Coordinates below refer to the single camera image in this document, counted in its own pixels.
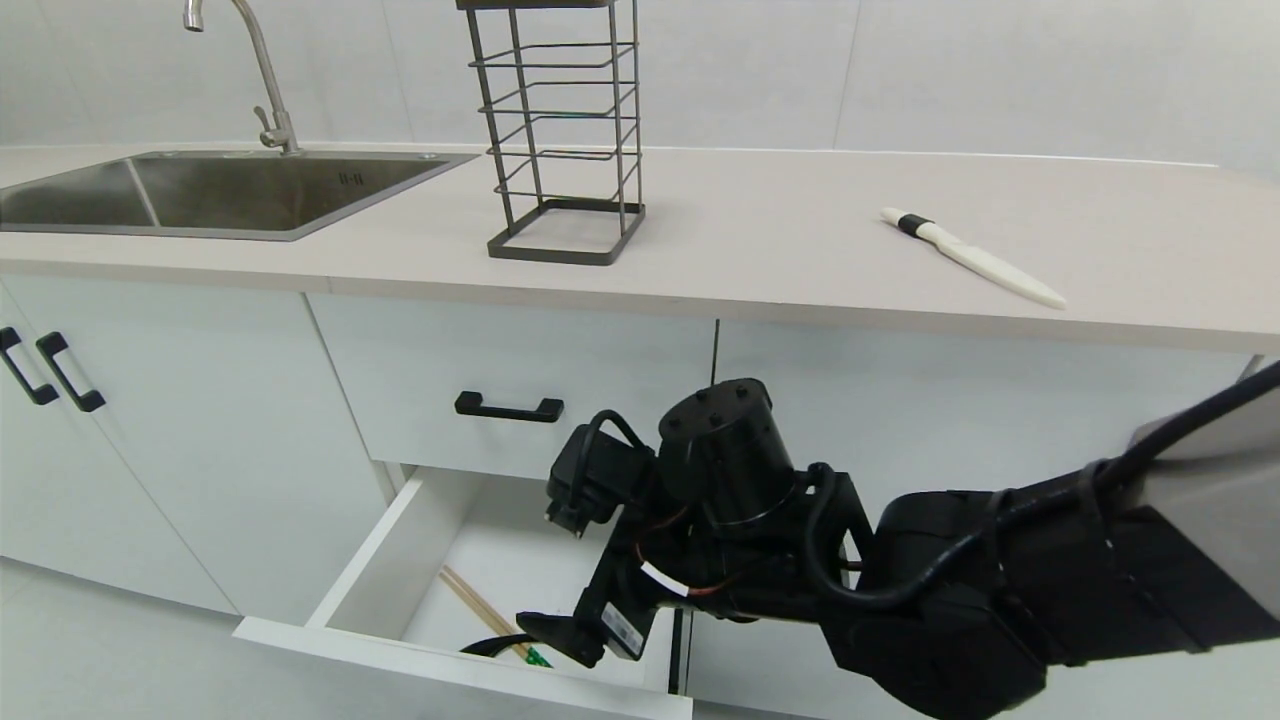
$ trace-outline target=metal rack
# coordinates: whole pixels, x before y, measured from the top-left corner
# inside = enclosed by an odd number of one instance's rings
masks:
[[[622,249],[635,234],[644,220],[644,182],[641,170],[640,145],[640,58],[639,58],[639,12],[637,1],[631,4],[631,38],[618,38],[620,0],[457,0],[460,10],[467,14],[471,31],[471,46],[475,60],[470,67],[480,78],[480,96],[489,126],[490,147],[498,170],[498,186],[494,192],[502,196],[507,220],[504,231],[489,241],[489,256],[512,260],[535,260],[543,263],[568,263],[577,265],[609,265],[617,260]],[[520,38],[520,10],[599,8],[608,13],[608,41],[602,42],[539,42],[522,44]],[[511,47],[486,55],[480,40],[479,12],[506,10],[511,31]],[[631,76],[623,77],[623,60],[631,59]],[[543,76],[575,74],[591,72],[603,74],[607,79],[553,79]],[[513,73],[515,90],[494,96],[490,74]],[[611,91],[612,97],[602,92],[596,109],[554,109],[540,108],[536,100],[552,88],[591,88]],[[499,131],[499,122],[513,118],[518,126],[511,131]],[[543,147],[535,140],[535,126],[556,120],[612,120],[612,147],[573,149]],[[570,160],[586,163],[613,163],[617,184],[611,186],[612,195],[607,197],[571,193],[556,193],[544,187],[547,179],[544,163]],[[517,217],[513,199],[532,199],[535,205],[524,215]],[[521,231],[529,228],[539,218],[552,210],[613,213],[617,214],[617,241],[608,251],[550,250],[541,247],[511,246],[509,241]]]

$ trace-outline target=countertop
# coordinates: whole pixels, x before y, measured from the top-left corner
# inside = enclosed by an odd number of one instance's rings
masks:
[[[161,149],[182,147],[0,149],[0,187]],[[593,187],[577,165],[607,164],[561,161],[557,190]],[[608,268],[490,259],[494,183],[481,156],[293,243],[0,233],[0,273],[1280,354],[1280,186],[1217,168],[646,150],[648,218]],[[1018,265],[1068,309],[886,225],[884,205]]]

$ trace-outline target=black handle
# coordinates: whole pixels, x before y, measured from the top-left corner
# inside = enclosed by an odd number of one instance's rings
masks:
[[[4,364],[9,366],[9,372],[13,377],[18,379],[18,384],[26,391],[27,397],[31,398],[36,405],[49,405],[50,402],[58,400],[58,391],[54,389],[51,384],[42,384],[40,387],[31,387],[27,382],[26,375],[18,369],[18,365],[13,363],[13,357],[9,357],[9,350],[17,347],[22,342],[18,337],[18,331],[13,328],[0,329],[0,357],[4,359]]]
[[[538,404],[538,410],[512,410],[511,407],[485,407],[484,396],[479,392],[465,389],[453,401],[453,409],[458,415],[471,415],[474,418],[502,418],[504,420],[525,420],[526,423],[554,423],[559,420],[564,411],[564,401],[544,397]]]
[[[67,373],[58,365],[58,360],[54,360],[54,355],[67,350],[67,338],[63,337],[63,333],[55,331],[37,340],[36,350],[40,351],[40,356],[45,359],[45,363],[49,363],[49,366],[54,370],[54,377],[63,384],[67,395],[72,396],[72,401],[76,402],[76,407],[79,407],[81,413],[92,413],[106,405],[102,393],[96,389],[91,389],[84,395],[76,392],[72,382],[67,379]]]

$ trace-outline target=stainless steel sink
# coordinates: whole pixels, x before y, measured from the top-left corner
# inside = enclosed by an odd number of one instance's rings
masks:
[[[292,242],[471,158],[148,152],[0,190],[0,232]]]

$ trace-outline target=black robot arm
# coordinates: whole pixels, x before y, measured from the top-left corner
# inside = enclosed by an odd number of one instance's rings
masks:
[[[605,647],[639,659],[663,606],[813,623],[840,667],[940,720],[1015,707],[1050,665],[1280,637],[1137,482],[1164,448],[1277,386],[1280,365],[1125,455],[1025,488],[900,497],[874,532],[847,474],[792,466],[759,380],[681,401],[657,454],[603,411],[556,460],[548,519],[581,534],[621,510],[607,550],[572,616],[517,621],[589,667]],[[600,432],[605,421],[627,442]]]

